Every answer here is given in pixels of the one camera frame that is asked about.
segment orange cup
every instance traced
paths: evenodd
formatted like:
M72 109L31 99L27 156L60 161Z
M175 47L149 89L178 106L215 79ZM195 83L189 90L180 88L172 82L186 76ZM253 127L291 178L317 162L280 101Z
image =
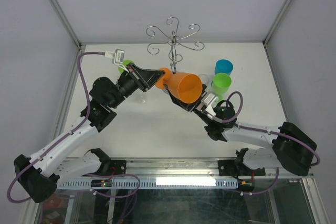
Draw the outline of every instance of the orange cup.
M160 68L165 71L165 75L156 83L159 89L168 86L170 93L180 101L190 104L201 96L202 81L193 73L173 74L168 68Z

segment robotic arm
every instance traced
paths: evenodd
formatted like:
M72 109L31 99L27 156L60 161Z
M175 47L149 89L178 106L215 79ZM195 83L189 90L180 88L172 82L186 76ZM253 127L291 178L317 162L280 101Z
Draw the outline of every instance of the robotic arm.
M80 58L84 54L78 58L82 81ZM99 148L89 150L81 158L62 162L88 138L98 134L111 123L117 115L112 109L115 109L135 90L148 91L165 73L163 70L141 69L134 63L123 66L124 51L122 50L98 54L111 58L113 64L122 67L125 71L116 84L107 77L98 78L90 91L91 101L89 101L83 81L88 106L80 113L70 129L30 157L20 155L14 160L17 176L7 191L7 198L11 202L18 203L28 200L15 201L11 198L10 190L16 180L31 198L39 203L49 198L58 185L73 178L88 173L112 175L111 158ZM237 157L233 163L225 166L226 169L230 169L229 174L238 176L250 170L281 166L299 176L308 174L313 156L318 157L314 152L317 146L294 124L285 122L281 127L242 125L237 122L243 102L241 94L234 92L238 93L241 98L241 105L236 113L229 98L228 101L222 101L215 106L218 97L206 92L205 88L206 86L203 86L202 95L192 104L183 103L172 96L169 90L168 92L173 103L184 110L194 112L206 123L204 128L211 139L225 142L239 141L262 147L258 150L243 148L237 151Z

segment table surface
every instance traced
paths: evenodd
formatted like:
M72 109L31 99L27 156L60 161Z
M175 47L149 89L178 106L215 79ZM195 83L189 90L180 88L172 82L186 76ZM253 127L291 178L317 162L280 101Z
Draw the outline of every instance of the table surface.
M161 47L158 55L150 55L146 47L147 44L87 45L86 52L122 49L125 50L124 59L133 60L141 68L170 68L169 46ZM262 43L207 43L202 51L178 46L177 53L183 55L183 61L177 65L179 72L213 76L217 60L228 59L233 63L232 85L224 97L235 90L243 94L244 106L238 121L269 126L280 126L285 121ZM85 56L82 69L89 90L98 77L106 76L116 82L120 75L111 60L103 56ZM240 142L211 140L198 116L173 104L169 96L156 87L145 93L145 100L140 103L134 98L126 99L115 109L118 115L110 125L87 140L70 157L82 156L87 150L98 147L111 157L129 158L234 157L235 151L241 148L258 148ZM232 102L238 108L239 97L234 96ZM85 106L84 91L78 78L66 128Z

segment perforated metal strip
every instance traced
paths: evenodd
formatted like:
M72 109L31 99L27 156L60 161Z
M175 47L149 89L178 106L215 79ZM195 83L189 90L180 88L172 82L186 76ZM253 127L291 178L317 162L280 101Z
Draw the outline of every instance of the perforated metal strip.
M66 182L58 189L66 190L83 190L91 188L91 178L74 179ZM136 189L138 181L136 179L116 179L112 186L104 187L104 189ZM216 186L182 186L182 185L157 185L156 179L141 179L140 189L236 189L238 181L235 178L219 178L216 179Z

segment blue cup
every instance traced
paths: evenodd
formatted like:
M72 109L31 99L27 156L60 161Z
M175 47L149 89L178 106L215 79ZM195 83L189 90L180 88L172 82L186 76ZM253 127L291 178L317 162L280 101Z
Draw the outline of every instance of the blue cup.
M230 75L233 70L233 64L229 60L219 60L216 62L215 74L225 73Z

